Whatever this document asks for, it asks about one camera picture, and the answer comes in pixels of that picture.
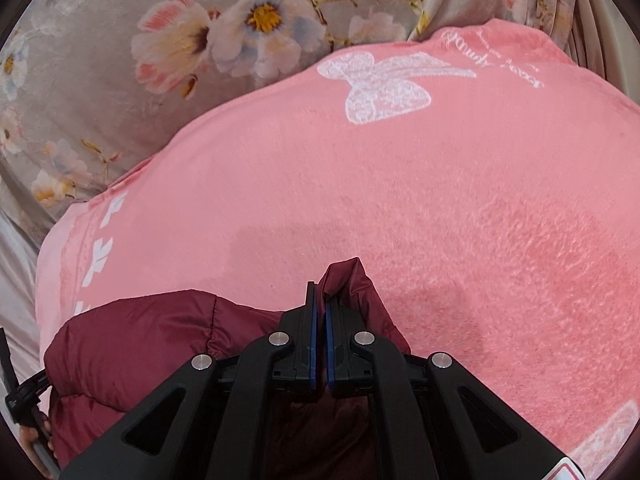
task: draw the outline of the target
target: maroon quilted fabric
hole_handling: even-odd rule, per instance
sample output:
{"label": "maroon quilted fabric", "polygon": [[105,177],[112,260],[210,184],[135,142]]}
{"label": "maroon quilted fabric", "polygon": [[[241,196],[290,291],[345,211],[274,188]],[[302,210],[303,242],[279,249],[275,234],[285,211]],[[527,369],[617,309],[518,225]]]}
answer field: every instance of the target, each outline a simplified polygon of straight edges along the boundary
{"label": "maroon quilted fabric", "polygon": [[[291,286],[303,292],[304,285]],[[362,313],[368,330],[410,352],[359,259],[329,266],[318,293],[320,315],[324,298],[338,295],[342,304]],[[276,330],[280,316],[207,292],[183,290],[117,300],[69,320],[45,355],[54,389],[49,415],[60,465],[188,359],[201,353],[216,359],[239,354],[252,340]],[[325,394],[315,403],[275,407],[270,478],[372,480],[373,453],[363,399],[335,400]]]}

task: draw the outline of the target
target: small white bow print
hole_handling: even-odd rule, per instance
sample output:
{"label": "small white bow print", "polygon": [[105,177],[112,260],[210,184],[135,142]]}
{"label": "small white bow print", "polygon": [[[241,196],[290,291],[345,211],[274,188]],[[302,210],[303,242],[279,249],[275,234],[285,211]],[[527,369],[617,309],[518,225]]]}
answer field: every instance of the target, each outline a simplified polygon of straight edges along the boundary
{"label": "small white bow print", "polygon": [[344,110],[354,124],[367,124],[426,108],[431,95],[410,77],[453,75],[476,77],[472,70],[455,68],[429,54],[418,52],[376,63],[366,51],[332,57],[318,65],[328,79],[343,79],[351,85]]}

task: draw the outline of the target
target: sticker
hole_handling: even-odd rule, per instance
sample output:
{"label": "sticker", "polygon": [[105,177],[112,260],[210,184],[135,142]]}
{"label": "sticker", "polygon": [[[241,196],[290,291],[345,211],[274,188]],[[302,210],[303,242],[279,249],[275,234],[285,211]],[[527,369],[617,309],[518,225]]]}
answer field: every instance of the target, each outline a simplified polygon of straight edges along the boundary
{"label": "sticker", "polygon": [[564,457],[542,480],[584,480],[576,465]]}

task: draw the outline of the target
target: metal pin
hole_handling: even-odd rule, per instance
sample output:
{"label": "metal pin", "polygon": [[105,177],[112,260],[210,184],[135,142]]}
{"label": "metal pin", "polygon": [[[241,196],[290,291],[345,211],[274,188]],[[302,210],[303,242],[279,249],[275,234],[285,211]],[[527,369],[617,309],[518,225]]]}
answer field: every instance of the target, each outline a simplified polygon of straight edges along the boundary
{"label": "metal pin", "polygon": [[284,332],[274,332],[269,336],[269,343],[274,346],[283,346],[289,342],[289,336]]}
{"label": "metal pin", "polygon": [[196,370],[206,370],[211,366],[213,359],[206,354],[196,355],[191,360],[191,366],[193,366]]}
{"label": "metal pin", "polygon": [[371,332],[358,332],[353,338],[359,345],[370,345],[376,340],[376,337]]}
{"label": "metal pin", "polygon": [[433,357],[431,358],[431,362],[438,368],[449,368],[453,363],[453,359],[449,354],[438,352],[437,354],[433,355]]}

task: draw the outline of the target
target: floral fabric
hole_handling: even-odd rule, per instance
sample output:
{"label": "floral fabric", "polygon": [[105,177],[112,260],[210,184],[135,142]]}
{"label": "floral fabric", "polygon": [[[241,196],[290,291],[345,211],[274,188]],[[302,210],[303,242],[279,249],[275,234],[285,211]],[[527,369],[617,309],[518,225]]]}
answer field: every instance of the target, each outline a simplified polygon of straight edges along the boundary
{"label": "floral fabric", "polygon": [[332,51],[491,18],[564,48],[574,1],[34,0],[0,50],[0,208],[40,241],[194,118]]}

